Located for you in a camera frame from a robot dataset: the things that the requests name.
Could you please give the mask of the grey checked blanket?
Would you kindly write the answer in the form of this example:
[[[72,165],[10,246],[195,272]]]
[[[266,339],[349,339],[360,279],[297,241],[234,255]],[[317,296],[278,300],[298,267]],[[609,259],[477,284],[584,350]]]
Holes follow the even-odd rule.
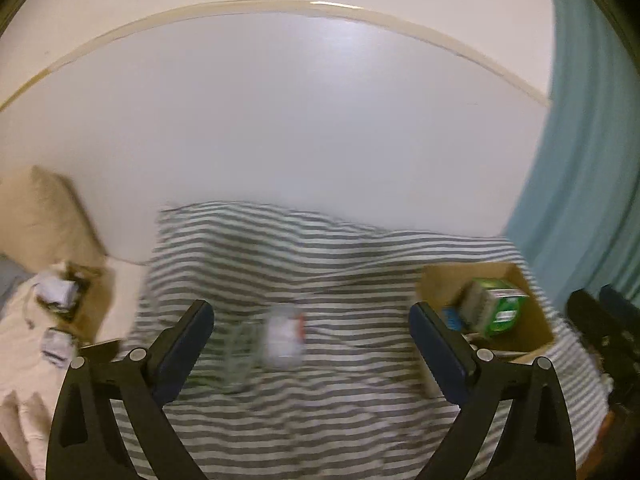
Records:
[[[215,328],[166,416],[211,479],[411,479],[457,408],[424,396],[407,313],[422,268],[521,263],[503,238],[383,231],[248,203],[162,209],[134,328],[145,347],[194,300]],[[224,388],[224,340],[276,304],[297,304],[306,350]]]

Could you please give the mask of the beige pillow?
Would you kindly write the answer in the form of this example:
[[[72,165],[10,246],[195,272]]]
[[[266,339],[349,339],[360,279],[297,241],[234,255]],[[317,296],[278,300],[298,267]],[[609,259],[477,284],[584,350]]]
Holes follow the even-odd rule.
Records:
[[[100,268],[105,260],[70,188],[38,166],[1,180],[1,253],[34,273],[60,261]]]

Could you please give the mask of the open brown cardboard box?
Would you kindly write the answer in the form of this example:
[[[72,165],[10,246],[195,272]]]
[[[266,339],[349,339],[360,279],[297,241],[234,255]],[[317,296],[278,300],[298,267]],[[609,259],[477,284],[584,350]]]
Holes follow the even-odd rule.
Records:
[[[554,343],[541,298],[514,263],[429,263],[416,296],[450,330],[508,361],[527,363]]]

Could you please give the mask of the small cluttered cardboard box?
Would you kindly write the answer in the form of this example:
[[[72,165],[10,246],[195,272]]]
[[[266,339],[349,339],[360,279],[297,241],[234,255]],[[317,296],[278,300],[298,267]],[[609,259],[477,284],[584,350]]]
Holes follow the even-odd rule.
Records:
[[[36,300],[54,327],[93,342],[111,303],[111,278],[100,266],[61,261],[36,276]]]

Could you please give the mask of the white bed sheet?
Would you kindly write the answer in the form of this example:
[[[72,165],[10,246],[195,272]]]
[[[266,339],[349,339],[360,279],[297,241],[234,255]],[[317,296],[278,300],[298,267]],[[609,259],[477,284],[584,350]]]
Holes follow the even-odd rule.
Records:
[[[52,416],[66,373],[42,352],[58,328],[84,344],[124,339],[134,326],[145,267],[114,258],[91,278],[74,322],[64,324],[38,302],[41,272],[17,287],[1,317],[1,435],[34,479],[46,476]]]

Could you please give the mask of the teal curtain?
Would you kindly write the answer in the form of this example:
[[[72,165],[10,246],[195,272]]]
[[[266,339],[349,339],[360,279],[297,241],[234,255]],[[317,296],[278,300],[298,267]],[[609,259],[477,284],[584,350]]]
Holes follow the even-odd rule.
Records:
[[[551,107],[506,227],[548,298],[639,300],[638,40],[612,0],[553,0]]]

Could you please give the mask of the green and white box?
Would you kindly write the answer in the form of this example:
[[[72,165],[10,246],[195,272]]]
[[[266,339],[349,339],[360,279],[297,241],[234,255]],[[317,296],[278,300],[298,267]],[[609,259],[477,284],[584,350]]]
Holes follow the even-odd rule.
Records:
[[[490,338],[512,330],[528,295],[503,278],[474,278],[465,286],[458,312],[474,333]]]

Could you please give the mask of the grey blue cloth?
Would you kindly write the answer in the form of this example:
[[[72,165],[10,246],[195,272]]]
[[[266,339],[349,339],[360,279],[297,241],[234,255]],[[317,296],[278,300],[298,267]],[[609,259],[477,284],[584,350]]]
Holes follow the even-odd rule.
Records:
[[[18,286],[33,276],[32,272],[24,269],[6,255],[0,257],[0,312],[4,311],[6,303],[15,294]]]

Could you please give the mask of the clear plastic jar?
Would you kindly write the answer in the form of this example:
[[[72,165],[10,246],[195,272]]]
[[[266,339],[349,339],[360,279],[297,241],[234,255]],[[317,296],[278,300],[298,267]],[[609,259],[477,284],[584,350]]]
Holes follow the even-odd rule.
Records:
[[[305,315],[295,306],[271,308],[262,324],[262,362],[275,370],[289,370],[303,363]]]

